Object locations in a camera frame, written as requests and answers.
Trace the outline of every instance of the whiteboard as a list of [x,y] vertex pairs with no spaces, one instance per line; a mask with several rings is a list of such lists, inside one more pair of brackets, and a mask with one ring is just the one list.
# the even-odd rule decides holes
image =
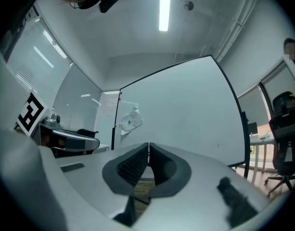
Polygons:
[[[245,161],[241,109],[212,56],[156,72],[120,90],[114,148],[161,143],[226,165]],[[137,106],[143,123],[121,135],[121,118]]]

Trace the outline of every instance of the chair backrest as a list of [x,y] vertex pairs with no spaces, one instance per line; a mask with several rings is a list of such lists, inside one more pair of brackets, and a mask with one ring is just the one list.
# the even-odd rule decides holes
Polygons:
[[95,134],[97,134],[97,133],[98,133],[98,131],[94,132],[94,131],[90,131],[90,130],[86,130],[86,129],[79,129],[77,131],[77,134],[91,137],[91,138],[94,138]]
[[282,176],[295,173],[295,100],[284,92],[273,100],[269,125],[276,140],[273,164]]

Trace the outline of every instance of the ceiling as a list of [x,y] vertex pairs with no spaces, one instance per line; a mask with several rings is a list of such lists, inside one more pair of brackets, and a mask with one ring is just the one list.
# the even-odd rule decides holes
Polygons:
[[200,55],[218,50],[234,23],[241,0],[190,0],[194,9],[187,11],[187,0],[171,0],[169,29],[160,32],[159,0],[119,0],[107,13],[98,6],[74,10],[57,2],[85,49],[93,58],[101,47],[106,57],[135,53],[179,53]]

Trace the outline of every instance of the white wall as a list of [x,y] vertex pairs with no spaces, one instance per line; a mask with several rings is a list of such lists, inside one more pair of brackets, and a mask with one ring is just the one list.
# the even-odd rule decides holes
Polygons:
[[196,56],[174,53],[139,53],[110,58],[111,68],[103,90],[120,88],[158,70]]
[[108,58],[103,56],[100,49],[95,46],[93,49],[84,47],[82,40],[85,39],[79,37],[78,31],[72,27],[74,23],[65,16],[63,2],[37,0],[35,6],[67,54],[94,84],[103,89],[108,71]]
[[220,62],[237,95],[259,82],[284,57],[283,42],[295,39],[295,28],[275,0],[258,0],[245,28]]

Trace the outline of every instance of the floor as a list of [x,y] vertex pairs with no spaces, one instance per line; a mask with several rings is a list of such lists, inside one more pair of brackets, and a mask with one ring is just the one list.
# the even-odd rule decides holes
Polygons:
[[[237,167],[236,169],[237,174],[243,176],[244,175],[244,168],[242,167]],[[248,173],[248,178],[247,180],[251,183],[252,178],[253,178],[254,171],[249,170]],[[256,179],[255,179],[255,186],[260,189],[263,194],[267,195],[268,192],[279,182],[278,180],[269,180],[268,183],[265,185],[264,181],[270,177],[270,176],[276,176],[276,173],[273,172],[264,172],[262,173],[261,171],[257,172]],[[295,185],[295,180],[290,181],[292,186]],[[148,192],[150,189],[152,189],[155,186],[154,179],[141,179],[138,184],[136,185],[134,189],[134,195],[136,198],[142,199],[146,202],[148,202]],[[279,187],[277,190],[271,193],[270,199],[273,200],[277,196],[281,195],[282,193],[288,191],[288,187],[283,184],[281,187]],[[135,200],[134,201],[134,207],[135,207],[135,213],[136,217],[139,218],[142,213],[146,210],[148,207],[147,205]]]
[[[134,188],[134,196],[136,198],[142,199],[146,202],[148,202],[148,192],[153,187],[155,187],[155,181],[154,179],[146,179],[146,180],[140,180],[136,187]],[[136,212],[136,218],[138,219],[142,213],[145,211],[145,209],[148,206],[135,200],[134,201],[134,209]]]
[[[236,172],[243,176],[244,175],[244,168],[242,167],[237,167],[236,169]],[[251,183],[252,182],[252,179],[253,179],[253,174],[254,174],[254,171],[253,170],[249,170],[248,172],[248,178],[247,180]],[[274,187],[277,185],[277,183],[279,183],[278,180],[269,180],[267,185],[264,184],[264,181],[268,178],[268,177],[271,177],[271,176],[276,176],[277,173],[273,173],[273,172],[264,172],[262,173],[261,171],[257,171],[257,175],[256,175],[256,178],[255,178],[255,186],[260,189],[263,194],[267,195],[268,192]],[[294,187],[295,185],[295,180],[291,180],[291,185]],[[283,184],[281,185],[278,189],[276,189],[274,192],[271,193],[270,195],[270,199],[273,200],[275,199],[277,196],[281,195],[282,193],[284,192],[287,192],[289,191],[288,187]]]

